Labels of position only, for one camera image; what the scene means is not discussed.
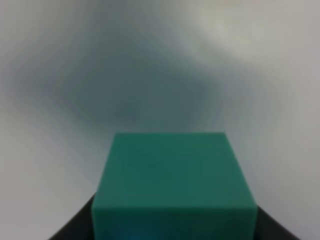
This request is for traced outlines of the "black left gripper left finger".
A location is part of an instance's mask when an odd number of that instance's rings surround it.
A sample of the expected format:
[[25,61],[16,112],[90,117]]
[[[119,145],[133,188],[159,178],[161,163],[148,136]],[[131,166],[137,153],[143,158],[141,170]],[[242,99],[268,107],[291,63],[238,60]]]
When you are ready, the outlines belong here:
[[95,194],[50,240],[94,240],[92,204]]

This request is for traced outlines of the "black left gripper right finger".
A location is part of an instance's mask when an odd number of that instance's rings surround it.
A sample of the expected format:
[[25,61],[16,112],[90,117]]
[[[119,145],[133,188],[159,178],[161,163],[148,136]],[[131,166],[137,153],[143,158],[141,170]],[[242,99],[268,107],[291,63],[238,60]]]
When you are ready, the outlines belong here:
[[299,240],[260,206],[257,209],[254,240]]

